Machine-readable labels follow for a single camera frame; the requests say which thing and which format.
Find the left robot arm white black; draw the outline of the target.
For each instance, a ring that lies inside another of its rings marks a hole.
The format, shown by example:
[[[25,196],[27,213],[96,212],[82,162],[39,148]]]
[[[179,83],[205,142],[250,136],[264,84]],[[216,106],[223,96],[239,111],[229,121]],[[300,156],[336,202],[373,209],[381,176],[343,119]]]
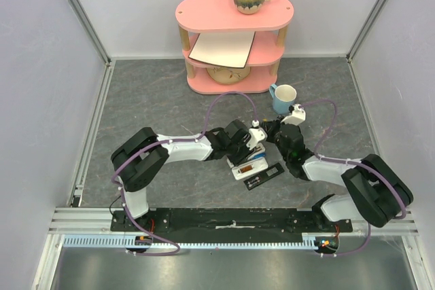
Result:
[[[134,231],[149,223],[147,186],[168,163],[195,160],[200,162],[227,158],[233,165],[244,163],[267,135],[260,123],[251,128],[240,120],[227,127],[200,134],[172,137],[144,127],[111,155],[114,181],[122,188],[122,198],[129,210],[125,222]]]

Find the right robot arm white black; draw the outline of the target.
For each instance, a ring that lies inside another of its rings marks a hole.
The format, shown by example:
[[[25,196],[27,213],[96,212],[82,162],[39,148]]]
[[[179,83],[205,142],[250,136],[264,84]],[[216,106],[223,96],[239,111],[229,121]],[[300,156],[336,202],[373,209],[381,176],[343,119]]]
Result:
[[[260,123],[267,141],[275,144],[290,174],[305,181],[323,181],[343,186],[346,195],[329,195],[317,203],[311,214],[316,230],[327,231],[336,221],[364,219],[382,228],[395,218],[403,218],[412,204],[412,191],[377,154],[344,160],[324,157],[305,145],[299,126],[281,120]]]

